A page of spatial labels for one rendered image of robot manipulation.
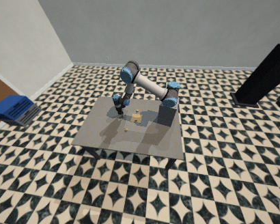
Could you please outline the tan flat mat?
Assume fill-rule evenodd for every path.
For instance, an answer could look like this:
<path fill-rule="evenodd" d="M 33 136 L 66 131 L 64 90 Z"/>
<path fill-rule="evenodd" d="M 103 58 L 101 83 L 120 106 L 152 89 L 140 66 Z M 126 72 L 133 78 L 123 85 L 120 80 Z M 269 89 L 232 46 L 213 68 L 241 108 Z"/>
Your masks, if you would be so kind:
<path fill-rule="evenodd" d="M 137 119 L 136 123 L 141 123 L 141 118 L 142 118 L 142 115 L 132 114 L 131 122 L 136 122 L 135 119 Z"/>

